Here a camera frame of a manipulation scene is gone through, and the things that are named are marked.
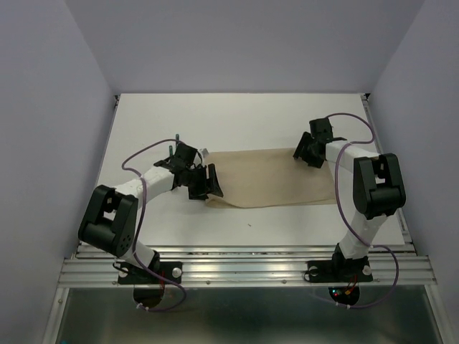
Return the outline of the beige cloth napkin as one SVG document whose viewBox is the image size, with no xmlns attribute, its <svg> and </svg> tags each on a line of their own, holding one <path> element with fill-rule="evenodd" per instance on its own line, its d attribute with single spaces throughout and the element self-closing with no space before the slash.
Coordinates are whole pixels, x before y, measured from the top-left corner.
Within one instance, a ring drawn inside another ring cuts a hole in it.
<svg viewBox="0 0 459 344">
<path fill-rule="evenodd" d="M 292 148 L 213 152 L 223 197 L 209 196 L 214 209 L 257 209 L 272 206 L 336 203 L 334 179 L 325 164 L 314 168 L 293 157 Z"/>
</svg>

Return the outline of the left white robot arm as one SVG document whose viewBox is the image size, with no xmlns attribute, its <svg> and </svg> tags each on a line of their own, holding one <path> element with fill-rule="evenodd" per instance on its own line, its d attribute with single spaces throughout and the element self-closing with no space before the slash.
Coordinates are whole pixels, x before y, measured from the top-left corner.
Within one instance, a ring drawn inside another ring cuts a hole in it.
<svg viewBox="0 0 459 344">
<path fill-rule="evenodd" d="M 130 160 L 162 143 L 175 143 L 174 152 L 155 162 L 147 172 L 128 166 Z M 139 240 L 147 203 L 179 187 L 188 189 L 190 200 L 205 201 L 210 195 L 224 194 L 215 165 L 206 165 L 200 150 L 177 139 L 161 140 L 134 153 L 121 168 L 136 177 L 118 186 L 99 185 L 93 190 L 78 238 L 132 264 L 137 277 L 152 282 L 159 276 L 160 256 Z"/>
</svg>

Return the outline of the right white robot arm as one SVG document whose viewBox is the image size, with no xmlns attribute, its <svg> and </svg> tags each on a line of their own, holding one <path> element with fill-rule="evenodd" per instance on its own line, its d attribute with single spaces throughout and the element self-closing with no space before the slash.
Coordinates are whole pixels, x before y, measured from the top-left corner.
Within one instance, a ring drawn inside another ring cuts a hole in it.
<svg viewBox="0 0 459 344">
<path fill-rule="evenodd" d="M 375 134 L 370 130 L 370 140 L 347 140 L 333 134 L 330 116 L 312 120 L 310 130 L 304 132 L 293 154 L 308 166 L 321 168 L 332 162 L 334 189 L 340 216 L 348 231 L 338 243 L 342 254 L 330 262 L 331 274 L 345 280 L 356 271 L 354 260 L 367 256 L 373 240 L 385 221 L 406 202 L 406 192 L 398 157 L 393 153 L 378 154 L 363 149 L 373 143 Z M 352 221 L 344 215 L 339 193 L 339 169 L 352 174 L 352 199 L 355 213 Z"/>
</svg>

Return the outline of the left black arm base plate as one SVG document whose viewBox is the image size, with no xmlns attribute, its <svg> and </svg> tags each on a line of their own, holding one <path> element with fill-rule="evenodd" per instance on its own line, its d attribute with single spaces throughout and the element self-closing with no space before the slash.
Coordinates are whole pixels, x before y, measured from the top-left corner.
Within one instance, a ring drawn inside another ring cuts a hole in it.
<svg viewBox="0 0 459 344">
<path fill-rule="evenodd" d="M 127 262 L 113 263 L 113 268 L 118 272 L 118 281 L 120 285 L 159 285 L 165 284 L 146 270 L 136 267 Z M 162 262 L 159 266 L 157 275 L 172 282 L 181 284 L 181 275 L 183 264 L 181 262 Z"/>
</svg>

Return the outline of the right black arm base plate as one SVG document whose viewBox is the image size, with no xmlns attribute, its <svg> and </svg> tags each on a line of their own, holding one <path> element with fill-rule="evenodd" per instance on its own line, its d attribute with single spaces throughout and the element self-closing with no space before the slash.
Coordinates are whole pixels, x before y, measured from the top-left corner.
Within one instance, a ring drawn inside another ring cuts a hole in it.
<svg viewBox="0 0 459 344">
<path fill-rule="evenodd" d="M 364 268 L 368 266 L 369 263 L 361 259 L 357 261 L 348 259 L 344 262 L 308 261 L 303 277 L 311 283 L 372 282 L 372 273 L 364 274 Z"/>
</svg>

